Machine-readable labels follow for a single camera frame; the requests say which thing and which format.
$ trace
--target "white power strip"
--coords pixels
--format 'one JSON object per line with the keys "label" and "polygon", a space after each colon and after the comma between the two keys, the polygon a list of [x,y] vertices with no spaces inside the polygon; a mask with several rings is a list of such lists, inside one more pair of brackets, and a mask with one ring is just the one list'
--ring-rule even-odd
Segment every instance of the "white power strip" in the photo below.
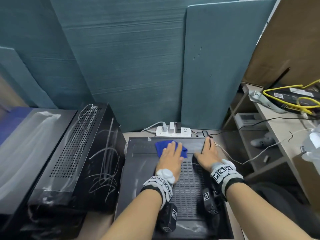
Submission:
{"label": "white power strip", "polygon": [[158,126],[157,130],[155,131],[155,136],[159,137],[191,137],[191,129],[190,128],[185,128],[181,127],[181,133],[176,133],[176,129],[174,129],[174,132],[163,132],[162,131],[162,126]]}

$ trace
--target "perforated metal panel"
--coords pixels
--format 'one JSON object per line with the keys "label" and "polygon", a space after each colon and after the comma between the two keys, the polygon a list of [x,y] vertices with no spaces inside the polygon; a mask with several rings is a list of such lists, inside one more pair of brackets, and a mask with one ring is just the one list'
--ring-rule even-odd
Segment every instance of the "perforated metal panel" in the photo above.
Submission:
{"label": "perforated metal panel", "polygon": [[73,125],[72,133],[49,177],[73,177],[82,156],[83,149],[87,145],[87,140],[97,122],[97,116],[101,112],[101,109],[102,108],[98,107],[88,107],[82,111],[78,121]]}
{"label": "perforated metal panel", "polygon": [[183,161],[179,181],[173,188],[172,202],[178,208],[178,219],[197,220],[197,202],[202,200],[204,188],[202,169],[192,161]]}

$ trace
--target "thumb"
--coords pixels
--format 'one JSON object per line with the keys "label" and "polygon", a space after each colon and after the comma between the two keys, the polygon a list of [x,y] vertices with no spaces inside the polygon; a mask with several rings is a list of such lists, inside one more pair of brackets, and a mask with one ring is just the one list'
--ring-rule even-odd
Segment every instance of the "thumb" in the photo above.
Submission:
{"label": "thumb", "polygon": [[199,157],[200,157],[200,155],[201,155],[201,153],[195,152],[193,155],[194,155],[194,157],[198,160]]}

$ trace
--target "blue surface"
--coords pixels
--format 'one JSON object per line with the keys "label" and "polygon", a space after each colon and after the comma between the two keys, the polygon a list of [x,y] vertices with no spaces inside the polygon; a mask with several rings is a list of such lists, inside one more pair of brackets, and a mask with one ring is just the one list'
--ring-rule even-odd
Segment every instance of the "blue surface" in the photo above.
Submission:
{"label": "blue surface", "polygon": [[14,107],[10,113],[0,120],[0,146],[31,111],[32,108],[28,107]]}
{"label": "blue surface", "polygon": [[8,74],[8,76],[3,77],[7,83],[16,89],[16,91],[23,91],[25,93],[22,98],[26,96],[27,101],[31,100],[39,108],[57,109],[57,106],[52,102],[47,93],[34,80],[14,49],[0,47],[0,64]]}
{"label": "blue surface", "polygon": [[96,102],[122,132],[180,121],[184,26],[192,4],[237,0],[51,0]]}
{"label": "blue surface", "polygon": [[94,101],[50,0],[1,0],[0,34],[58,108]]}
{"label": "blue surface", "polygon": [[[176,149],[177,149],[178,142],[176,142],[175,140],[163,140],[163,141],[158,141],[154,144],[155,148],[157,149],[158,157],[161,157],[163,149],[167,148],[168,144],[173,141],[176,143]],[[188,149],[186,149],[184,146],[182,146],[182,151],[181,151],[180,156],[184,157],[184,158],[188,158],[187,152],[188,152]]]}
{"label": "blue surface", "polygon": [[183,127],[221,128],[275,3],[253,0],[187,8]]}

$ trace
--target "person's right hand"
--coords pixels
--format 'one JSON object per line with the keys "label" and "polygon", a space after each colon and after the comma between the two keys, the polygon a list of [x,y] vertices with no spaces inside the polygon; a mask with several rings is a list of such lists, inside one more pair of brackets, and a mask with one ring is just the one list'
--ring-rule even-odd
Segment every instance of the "person's right hand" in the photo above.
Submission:
{"label": "person's right hand", "polygon": [[198,163],[209,172],[212,171],[212,164],[222,162],[222,159],[218,154],[216,145],[214,144],[213,139],[210,139],[210,137],[207,137],[205,139],[202,153],[200,154],[198,152],[195,152],[194,156],[198,160]]}

